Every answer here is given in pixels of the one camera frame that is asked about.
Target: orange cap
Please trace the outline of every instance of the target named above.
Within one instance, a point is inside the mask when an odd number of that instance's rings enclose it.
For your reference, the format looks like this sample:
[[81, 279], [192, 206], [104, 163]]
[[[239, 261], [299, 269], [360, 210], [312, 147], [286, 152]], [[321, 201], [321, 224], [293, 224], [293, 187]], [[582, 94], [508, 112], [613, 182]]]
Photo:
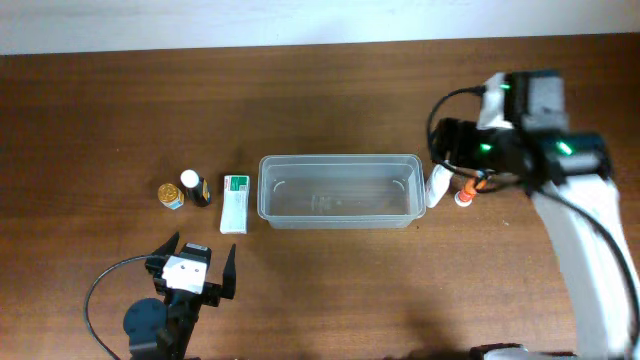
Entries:
[[458, 193], [458, 198], [462, 202], [469, 202], [473, 200], [478, 193], [476, 189], [482, 189], [485, 185], [487, 185], [486, 180], [482, 180], [478, 185], [476, 185], [476, 179], [469, 179], [467, 183], [464, 184], [464, 188]]

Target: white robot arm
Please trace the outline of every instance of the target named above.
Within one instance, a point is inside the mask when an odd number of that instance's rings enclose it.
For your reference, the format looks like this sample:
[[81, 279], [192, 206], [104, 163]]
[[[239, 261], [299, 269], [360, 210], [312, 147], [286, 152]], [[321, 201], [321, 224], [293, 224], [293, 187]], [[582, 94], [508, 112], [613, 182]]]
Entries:
[[[428, 124], [432, 159], [465, 176], [518, 175], [549, 233], [569, 290], [578, 355], [640, 357], [638, 276], [620, 223], [618, 191], [601, 139], [568, 133], [562, 79], [548, 71], [498, 73], [482, 87], [463, 90], [458, 93], [482, 95], [479, 120], [441, 120], [431, 133], [440, 102]], [[480, 151], [479, 145], [491, 151]], [[484, 359], [542, 358], [549, 357], [524, 348], [484, 354]]]

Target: green led light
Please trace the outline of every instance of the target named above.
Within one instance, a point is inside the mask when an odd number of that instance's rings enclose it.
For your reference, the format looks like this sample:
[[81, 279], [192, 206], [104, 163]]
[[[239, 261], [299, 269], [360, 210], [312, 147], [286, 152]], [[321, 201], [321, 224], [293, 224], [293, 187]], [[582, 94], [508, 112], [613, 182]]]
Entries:
[[573, 154], [573, 149], [571, 149], [565, 142], [558, 141], [556, 143], [556, 146], [558, 147], [558, 150], [560, 150], [565, 155]]

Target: gold jar lid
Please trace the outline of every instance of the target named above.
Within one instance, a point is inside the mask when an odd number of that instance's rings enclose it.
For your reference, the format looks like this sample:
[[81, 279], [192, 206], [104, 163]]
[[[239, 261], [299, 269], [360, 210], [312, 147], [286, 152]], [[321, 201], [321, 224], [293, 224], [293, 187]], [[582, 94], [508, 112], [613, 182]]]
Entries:
[[163, 203], [169, 203], [178, 198], [180, 189], [173, 184], [164, 184], [158, 189], [158, 199]]

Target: black mount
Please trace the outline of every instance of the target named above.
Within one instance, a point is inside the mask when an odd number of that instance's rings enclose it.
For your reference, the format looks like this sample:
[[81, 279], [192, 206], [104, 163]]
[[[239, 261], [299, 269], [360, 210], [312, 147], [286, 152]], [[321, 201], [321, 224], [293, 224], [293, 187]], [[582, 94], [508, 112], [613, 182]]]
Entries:
[[232, 300], [235, 296], [235, 244], [224, 267], [222, 285], [204, 282], [200, 293], [167, 286], [162, 274], [171, 257], [204, 263], [206, 269], [211, 262], [211, 249], [200, 245], [185, 244], [180, 253], [174, 255], [178, 240], [180, 234], [176, 232], [152, 253], [164, 259], [153, 258], [145, 262], [145, 268], [153, 276], [156, 292], [165, 297], [164, 301], [143, 299], [131, 305], [125, 314], [123, 327], [129, 335], [133, 360], [183, 360], [200, 307], [217, 307], [221, 298]]
[[612, 175], [602, 137], [569, 133], [564, 85], [556, 71], [506, 74], [501, 88], [504, 120], [513, 129], [479, 130], [475, 122], [440, 120], [433, 157], [456, 167], [517, 175], [534, 189], [547, 181], [561, 185], [568, 176]]

